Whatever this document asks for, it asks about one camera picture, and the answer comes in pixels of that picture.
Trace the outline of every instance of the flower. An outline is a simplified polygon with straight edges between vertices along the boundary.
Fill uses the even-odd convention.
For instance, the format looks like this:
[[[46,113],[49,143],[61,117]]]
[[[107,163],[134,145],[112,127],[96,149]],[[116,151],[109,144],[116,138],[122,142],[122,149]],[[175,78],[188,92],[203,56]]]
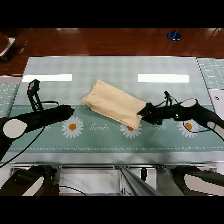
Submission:
[[[70,137],[71,139],[82,134],[84,124],[78,117],[75,118],[72,116],[63,123],[62,131],[64,132],[63,135],[66,135],[66,138]]]
[[[182,135],[189,138],[197,136],[197,133],[193,132],[198,132],[199,129],[198,124],[194,120],[178,122],[177,127],[179,131],[182,131]]]
[[[140,132],[142,130],[141,126],[142,125],[140,124],[138,129],[133,129],[131,127],[122,124],[120,125],[120,131],[123,131],[123,135],[125,135],[126,138],[132,139],[132,137],[135,138],[136,136],[139,136],[141,134]]]

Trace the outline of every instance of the gingham pattern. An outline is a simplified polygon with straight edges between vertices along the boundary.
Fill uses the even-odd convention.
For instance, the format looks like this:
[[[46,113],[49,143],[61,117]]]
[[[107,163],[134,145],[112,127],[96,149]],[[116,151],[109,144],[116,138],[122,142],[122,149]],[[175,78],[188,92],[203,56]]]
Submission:
[[[224,59],[197,58],[208,89],[224,89]]]
[[[0,118],[9,116],[19,84],[0,84]]]
[[[185,74],[190,82],[138,83],[138,74]],[[178,101],[195,97],[202,105],[211,104],[196,58],[148,56],[64,56],[31,57],[24,75],[72,74],[72,82],[42,82],[41,100],[80,105],[97,79],[132,96],[154,104],[164,100],[164,91]],[[15,105],[29,105],[28,83],[20,85]]]

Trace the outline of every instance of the table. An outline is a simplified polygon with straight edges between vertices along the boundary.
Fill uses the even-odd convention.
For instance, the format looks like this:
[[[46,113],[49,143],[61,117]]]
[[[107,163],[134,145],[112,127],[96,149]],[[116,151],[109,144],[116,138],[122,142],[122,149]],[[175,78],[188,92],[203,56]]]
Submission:
[[[24,163],[182,163],[223,160],[223,142],[212,132],[187,138],[177,122],[167,120],[163,126],[141,123],[141,134],[130,139],[119,123],[98,115],[82,105],[97,79],[111,84],[144,101],[158,104],[166,90],[178,101],[195,97],[213,110],[198,61],[193,57],[145,56],[70,56],[32,57],[24,75],[72,74],[72,81],[41,82],[40,98],[57,100],[76,109],[74,116],[84,123],[83,133],[66,139],[62,123],[54,124],[15,161]],[[138,74],[188,75],[188,83],[139,83]],[[28,83],[21,83],[11,116],[31,110],[26,96]],[[12,145],[4,161],[22,150],[38,131],[26,134]]]

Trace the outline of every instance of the brown wooden surface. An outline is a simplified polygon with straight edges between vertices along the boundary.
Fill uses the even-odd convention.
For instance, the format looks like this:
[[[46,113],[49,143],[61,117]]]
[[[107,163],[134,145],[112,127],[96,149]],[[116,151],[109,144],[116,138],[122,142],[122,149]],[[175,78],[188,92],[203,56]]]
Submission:
[[[169,31],[182,40],[172,42]],[[28,57],[71,55],[195,56],[224,58],[222,28],[17,28],[0,31],[21,47],[0,75],[23,74]]]

